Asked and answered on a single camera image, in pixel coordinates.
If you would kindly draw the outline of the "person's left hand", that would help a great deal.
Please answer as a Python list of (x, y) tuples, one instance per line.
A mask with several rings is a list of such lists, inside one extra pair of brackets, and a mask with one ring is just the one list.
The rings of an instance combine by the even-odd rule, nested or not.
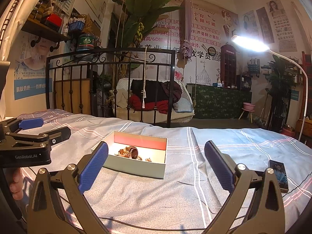
[(23, 199), (23, 175), (22, 170), (20, 168), (17, 168), (12, 173), (10, 192), (12, 193), (14, 200), (19, 201)]

